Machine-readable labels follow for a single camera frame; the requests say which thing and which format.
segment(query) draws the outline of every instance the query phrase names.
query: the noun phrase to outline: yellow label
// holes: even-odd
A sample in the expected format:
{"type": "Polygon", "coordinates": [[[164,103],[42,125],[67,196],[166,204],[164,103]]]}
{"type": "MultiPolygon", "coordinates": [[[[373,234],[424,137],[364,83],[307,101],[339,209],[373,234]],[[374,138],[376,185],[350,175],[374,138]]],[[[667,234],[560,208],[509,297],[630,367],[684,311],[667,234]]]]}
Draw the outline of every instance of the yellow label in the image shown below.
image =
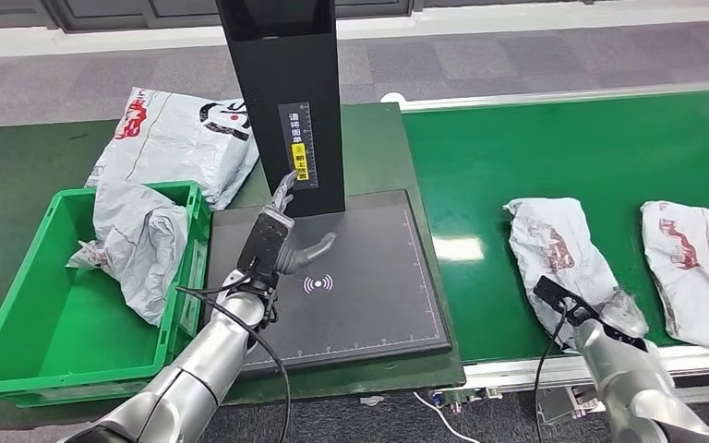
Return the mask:
{"type": "Polygon", "coordinates": [[[306,164],[306,143],[292,144],[292,161],[297,171],[297,180],[308,180],[308,166],[306,164]]]}

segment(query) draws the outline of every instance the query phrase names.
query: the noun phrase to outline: white cable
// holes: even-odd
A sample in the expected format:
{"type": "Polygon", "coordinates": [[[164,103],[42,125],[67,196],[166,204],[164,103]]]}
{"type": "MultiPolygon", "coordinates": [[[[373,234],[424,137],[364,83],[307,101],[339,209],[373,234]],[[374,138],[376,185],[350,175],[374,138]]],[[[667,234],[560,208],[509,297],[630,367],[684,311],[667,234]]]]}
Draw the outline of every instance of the white cable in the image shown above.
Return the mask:
{"type": "Polygon", "coordinates": [[[447,429],[449,429],[450,432],[452,432],[452,434],[453,434],[454,436],[456,436],[457,438],[460,438],[461,440],[470,441],[471,443],[479,443],[479,441],[477,441],[477,440],[475,440],[475,439],[473,439],[473,438],[471,438],[471,437],[467,437],[467,436],[465,436],[465,435],[459,433],[459,432],[456,431],[455,429],[452,429],[452,426],[450,426],[450,424],[447,422],[447,419],[444,417],[444,414],[441,413],[441,410],[440,410],[439,408],[437,408],[436,406],[434,406],[434,405],[430,404],[429,402],[425,401],[422,397],[420,397],[420,395],[419,395],[418,393],[414,392],[414,395],[415,395],[415,397],[416,397],[418,400],[420,400],[420,402],[422,402],[423,404],[425,404],[425,406],[427,406],[428,408],[432,409],[433,412],[437,413],[437,414],[439,415],[439,417],[441,417],[441,421],[444,422],[444,425],[447,426],[447,429]]]}

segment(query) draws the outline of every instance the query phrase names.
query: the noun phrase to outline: black scanning platform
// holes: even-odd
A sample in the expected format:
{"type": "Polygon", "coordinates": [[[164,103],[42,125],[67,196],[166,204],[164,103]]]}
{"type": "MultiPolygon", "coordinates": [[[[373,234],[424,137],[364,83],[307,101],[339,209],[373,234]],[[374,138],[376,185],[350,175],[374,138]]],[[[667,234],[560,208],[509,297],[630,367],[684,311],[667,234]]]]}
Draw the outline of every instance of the black scanning platform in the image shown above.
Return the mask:
{"type": "MultiPolygon", "coordinates": [[[[265,339],[289,369],[449,350],[405,191],[348,197],[346,207],[346,212],[295,219],[291,245],[313,245],[328,232],[337,237],[325,256],[281,276],[279,319],[262,332],[265,339]]],[[[258,212],[214,214],[208,286],[222,284],[234,269],[258,212]]],[[[273,366],[257,347],[243,375],[273,366]]]]}

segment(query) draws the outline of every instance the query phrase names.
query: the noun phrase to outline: wireless charging symbol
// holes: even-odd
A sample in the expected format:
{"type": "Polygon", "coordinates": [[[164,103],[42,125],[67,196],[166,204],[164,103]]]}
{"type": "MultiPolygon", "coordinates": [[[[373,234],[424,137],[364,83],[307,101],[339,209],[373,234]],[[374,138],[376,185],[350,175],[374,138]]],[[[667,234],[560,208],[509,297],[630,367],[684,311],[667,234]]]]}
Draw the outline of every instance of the wireless charging symbol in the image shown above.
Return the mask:
{"type": "Polygon", "coordinates": [[[332,277],[330,274],[322,277],[322,280],[309,279],[308,277],[303,280],[303,290],[306,293],[313,293],[317,289],[324,289],[327,292],[332,291],[332,277]]]}

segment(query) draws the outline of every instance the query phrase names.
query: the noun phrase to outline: plastic bag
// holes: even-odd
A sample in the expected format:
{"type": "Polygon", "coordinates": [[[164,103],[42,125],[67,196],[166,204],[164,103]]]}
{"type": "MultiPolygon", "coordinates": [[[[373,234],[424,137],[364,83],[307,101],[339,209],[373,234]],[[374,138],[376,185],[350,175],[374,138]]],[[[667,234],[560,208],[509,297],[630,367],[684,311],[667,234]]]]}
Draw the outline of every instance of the plastic bag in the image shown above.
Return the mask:
{"type": "MultiPolygon", "coordinates": [[[[561,314],[534,294],[543,275],[580,295],[597,312],[607,311],[607,316],[616,322],[610,326],[647,331],[642,312],[631,297],[618,289],[607,261],[591,243],[578,200],[517,198],[504,209],[512,214],[510,247],[518,261],[526,297],[548,334],[558,325],[561,314]],[[609,305],[617,293],[622,295],[609,305]]],[[[561,327],[556,343],[565,352],[575,351],[574,330],[569,323],[561,327]]]]}
{"type": "Polygon", "coordinates": [[[159,326],[164,297],[186,249],[186,209],[148,187],[101,182],[96,189],[93,227],[96,240],[66,264],[101,268],[121,283],[126,304],[159,326]]]}
{"type": "Polygon", "coordinates": [[[194,180],[210,206],[222,210],[257,159],[243,100],[215,102],[134,88],[86,187],[194,180]]]}
{"type": "Polygon", "coordinates": [[[645,256],[667,334],[709,346],[709,210],[649,201],[641,211],[645,256]]]}

